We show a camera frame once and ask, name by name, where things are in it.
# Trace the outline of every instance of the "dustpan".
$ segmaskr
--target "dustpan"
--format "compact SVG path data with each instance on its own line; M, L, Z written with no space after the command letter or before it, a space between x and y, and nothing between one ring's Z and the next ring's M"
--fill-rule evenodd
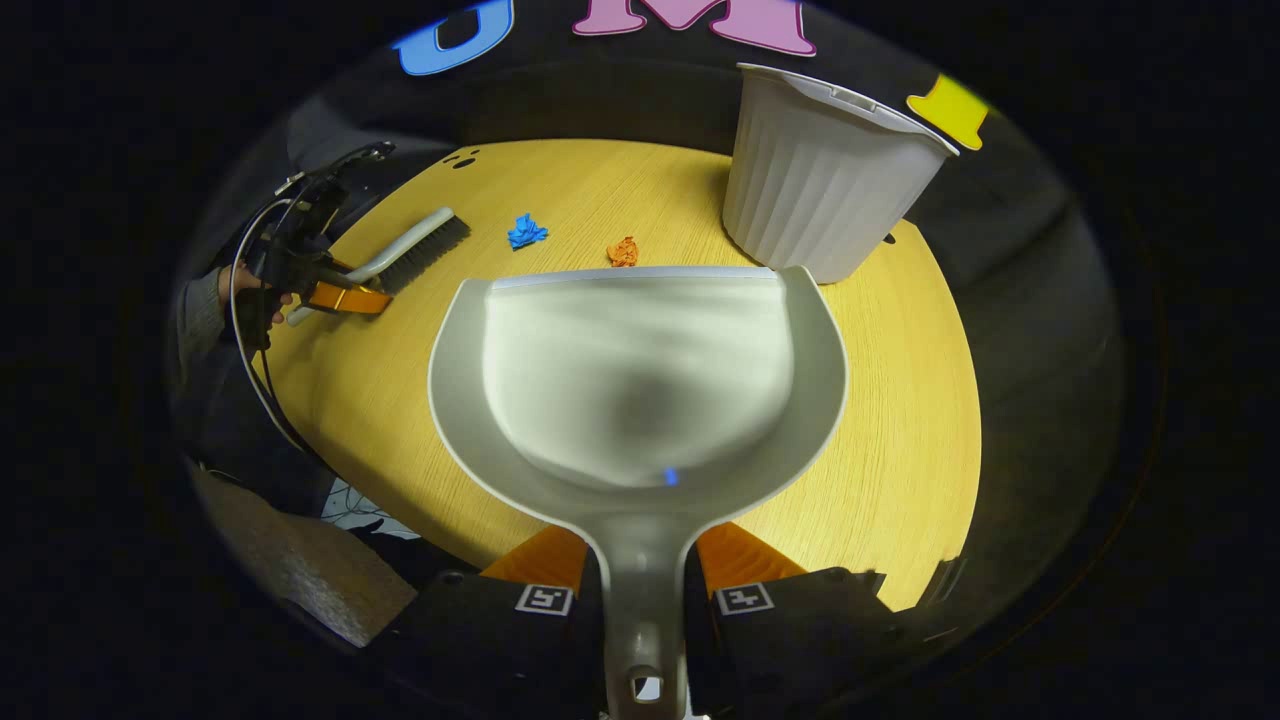
M609 715L672 720L690 546L813 464L847 382L804 268L611 268L465 281L428 393L476 483L595 551Z

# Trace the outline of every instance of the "blue letter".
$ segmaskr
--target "blue letter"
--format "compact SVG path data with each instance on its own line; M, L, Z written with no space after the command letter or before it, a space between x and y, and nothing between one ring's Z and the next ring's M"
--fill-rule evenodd
M411 76L430 76L470 63L493 50L511 32L511 27L516 24L512 1L489 0L468 8L476 12L480 28L475 37L457 47L440 49L435 31L444 20L439 20L392 45L392 49L399 50L401 67Z

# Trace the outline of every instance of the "person's hand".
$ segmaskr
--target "person's hand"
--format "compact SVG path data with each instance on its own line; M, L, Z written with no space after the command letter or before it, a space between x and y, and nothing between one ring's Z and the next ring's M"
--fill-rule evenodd
M236 292L244 290L246 287L262 287L262 281L253 277L253 273L248 272L248 266L243 260L236 266ZM232 266L227 265L218 273L218 302L227 306L227 301L232 296ZM293 302L293 296L289 293L280 295L280 304L288 305ZM276 313L271 315L271 322L279 325L284 322L284 314Z

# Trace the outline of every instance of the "round table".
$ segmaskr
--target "round table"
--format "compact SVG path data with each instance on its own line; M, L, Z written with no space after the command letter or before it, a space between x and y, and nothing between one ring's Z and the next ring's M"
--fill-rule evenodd
M333 246L360 265L436 208L471 236L378 316L316 314L271 333L289 420L356 488L428 541L484 566L545 527L453 462L428 409L431 345L458 283L608 266L632 236L640 265L754 265L721 227L731 159L640 142L536 140L462 147L389 195ZM531 213L545 241L512 251ZM887 577L891 609L919 601L960 553L978 493L978 388L950 290L900 222L852 274L822 287L849 351L850 392L827 451L737 519L806 570Z

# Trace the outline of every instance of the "hand brush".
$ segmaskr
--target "hand brush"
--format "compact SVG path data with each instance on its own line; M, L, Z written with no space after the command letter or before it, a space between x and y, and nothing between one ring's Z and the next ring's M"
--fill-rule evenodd
M346 277L360 284L378 278L378 284L372 287L387 295L396 295L470 233L471 228L453 210L440 208ZM296 307L289 313L289 324L298 325L312 313L315 310L311 307Z

